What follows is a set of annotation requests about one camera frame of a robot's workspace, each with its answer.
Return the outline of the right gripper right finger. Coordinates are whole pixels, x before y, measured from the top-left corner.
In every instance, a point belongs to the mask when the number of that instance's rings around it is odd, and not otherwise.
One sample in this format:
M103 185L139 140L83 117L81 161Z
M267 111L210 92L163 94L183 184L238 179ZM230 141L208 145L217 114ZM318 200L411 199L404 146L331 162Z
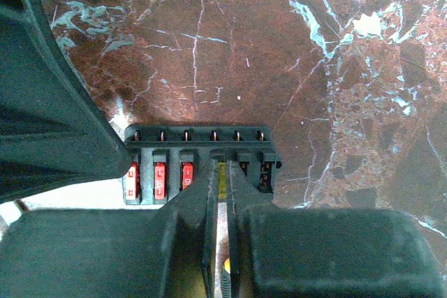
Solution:
M250 211L272 203L247 181L240 164L226 162L226 204L233 297L253 297L255 280L251 252Z

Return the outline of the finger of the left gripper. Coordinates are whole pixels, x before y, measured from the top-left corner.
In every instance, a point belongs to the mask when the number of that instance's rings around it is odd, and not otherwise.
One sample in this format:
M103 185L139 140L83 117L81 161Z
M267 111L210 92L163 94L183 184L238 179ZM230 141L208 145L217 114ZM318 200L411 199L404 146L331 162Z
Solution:
M1 0L1 200L119 178L130 165L61 53L41 0Z

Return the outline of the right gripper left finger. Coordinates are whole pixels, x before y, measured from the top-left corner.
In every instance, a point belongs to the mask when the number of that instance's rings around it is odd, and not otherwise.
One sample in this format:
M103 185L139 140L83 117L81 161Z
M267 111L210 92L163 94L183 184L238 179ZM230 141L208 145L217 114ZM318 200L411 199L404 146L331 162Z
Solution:
M213 297L218 161L209 159L194 182L161 208L157 297Z

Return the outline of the yellow blade fuse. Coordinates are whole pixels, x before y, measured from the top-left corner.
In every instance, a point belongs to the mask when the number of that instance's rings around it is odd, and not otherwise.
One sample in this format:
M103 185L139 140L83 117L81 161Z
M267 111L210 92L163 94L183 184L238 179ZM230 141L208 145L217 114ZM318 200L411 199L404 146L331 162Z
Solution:
M218 199L226 199L226 163L218 162Z

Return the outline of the black fuse box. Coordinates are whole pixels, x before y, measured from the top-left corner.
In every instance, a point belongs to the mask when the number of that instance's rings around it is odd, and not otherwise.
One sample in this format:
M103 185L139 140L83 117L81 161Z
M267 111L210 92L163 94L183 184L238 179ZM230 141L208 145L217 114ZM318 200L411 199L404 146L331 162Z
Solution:
M209 159L240 164L247 181L267 199L282 161L267 126L150 126L134 124L124 131L124 144L139 169L139 197L127 205L163 205L182 192L182 164L193 163L193 182ZM166 164L166 197L154 199L155 163Z

